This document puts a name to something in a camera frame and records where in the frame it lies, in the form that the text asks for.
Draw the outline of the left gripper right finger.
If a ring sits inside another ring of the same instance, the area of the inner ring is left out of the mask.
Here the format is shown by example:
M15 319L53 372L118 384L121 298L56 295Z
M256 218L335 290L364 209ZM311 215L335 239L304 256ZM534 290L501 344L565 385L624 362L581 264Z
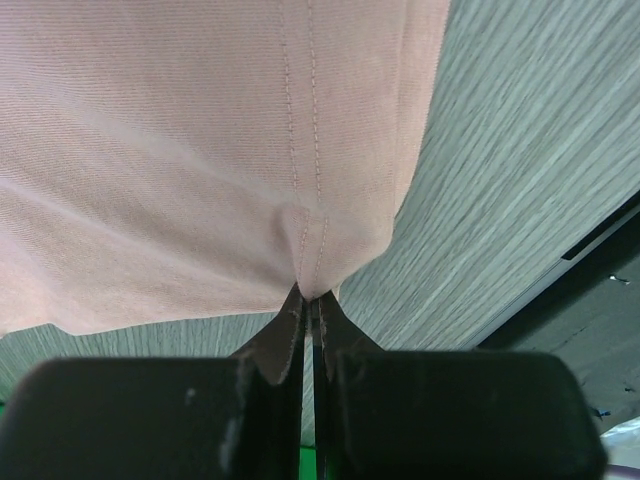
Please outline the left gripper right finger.
M310 304L321 479L600 479L605 449L544 353L387 351L332 294Z

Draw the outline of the pink printed t shirt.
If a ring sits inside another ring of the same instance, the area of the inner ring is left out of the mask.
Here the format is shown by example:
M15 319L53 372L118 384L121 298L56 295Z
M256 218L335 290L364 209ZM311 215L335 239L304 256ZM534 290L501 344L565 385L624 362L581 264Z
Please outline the pink printed t shirt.
M445 1L5 1L1 330L277 310L389 246Z

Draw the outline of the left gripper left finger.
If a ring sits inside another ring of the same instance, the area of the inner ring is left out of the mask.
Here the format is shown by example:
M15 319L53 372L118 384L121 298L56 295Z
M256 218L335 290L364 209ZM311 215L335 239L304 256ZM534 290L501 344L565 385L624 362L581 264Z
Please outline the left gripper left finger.
M66 358L1 416L5 479L295 479L304 301L225 358Z

